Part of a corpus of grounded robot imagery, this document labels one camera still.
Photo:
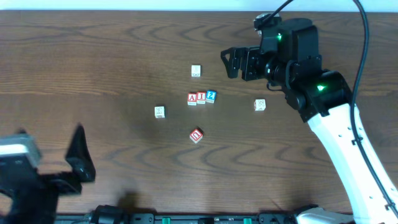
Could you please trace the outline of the blue number 2 block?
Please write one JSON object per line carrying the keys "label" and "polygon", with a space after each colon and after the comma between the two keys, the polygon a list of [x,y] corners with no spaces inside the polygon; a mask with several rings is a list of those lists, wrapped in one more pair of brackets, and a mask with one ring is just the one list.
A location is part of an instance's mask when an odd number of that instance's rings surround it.
{"label": "blue number 2 block", "polygon": [[206,102],[207,103],[215,103],[215,100],[216,100],[216,94],[217,94],[217,92],[216,91],[213,91],[213,90],[208,90],[207,92],[206,92]]}

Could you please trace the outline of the red letter I block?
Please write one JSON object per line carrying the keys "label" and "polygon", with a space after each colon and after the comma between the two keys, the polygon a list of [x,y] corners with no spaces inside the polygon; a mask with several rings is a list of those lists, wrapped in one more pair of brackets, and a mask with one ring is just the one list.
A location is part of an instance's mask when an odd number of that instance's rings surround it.
{"label": "red letter I block", "polygon": [[204,105],[206,103],[206,92],[197,92],[197,104]]}

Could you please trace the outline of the red letter A block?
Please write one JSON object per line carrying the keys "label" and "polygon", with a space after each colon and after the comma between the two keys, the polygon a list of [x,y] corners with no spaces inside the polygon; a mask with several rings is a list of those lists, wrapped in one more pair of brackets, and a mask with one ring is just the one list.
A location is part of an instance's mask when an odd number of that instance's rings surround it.
{"label": "red letter A block", "polygon": [[197,105],[197,94],[189,93],[187,96],[187,105],[196,106]]}

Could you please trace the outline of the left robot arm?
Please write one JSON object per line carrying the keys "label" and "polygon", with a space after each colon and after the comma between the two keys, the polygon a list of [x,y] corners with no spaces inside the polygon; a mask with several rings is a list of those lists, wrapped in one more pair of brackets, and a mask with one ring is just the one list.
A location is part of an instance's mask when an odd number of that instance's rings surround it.
{"label": "left robot arm", "polygon": [[70,171],[40,174],[41,157],[34,138],[24,129],[1,138],[1,193],[12,200],[1,223],[55,223],[59,198],[81,194],[82,185],[96,179],[81,124],[65,155]]}

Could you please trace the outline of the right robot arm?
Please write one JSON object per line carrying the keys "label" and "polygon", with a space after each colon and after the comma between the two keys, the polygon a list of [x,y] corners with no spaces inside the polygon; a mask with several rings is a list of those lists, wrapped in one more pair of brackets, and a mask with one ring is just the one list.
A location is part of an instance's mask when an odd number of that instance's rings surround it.
{"label": "right robot arm", "polygon": [[310,19],[254,21],[261,43],[231,47],[220,57],[230,78],[266,79],[281,91],[325,147],[351,204],[352,214],[310,208],[297,223],[396,223],[394,186],[363,128],[353,94],[337,71],[322,67],[318,31]]}

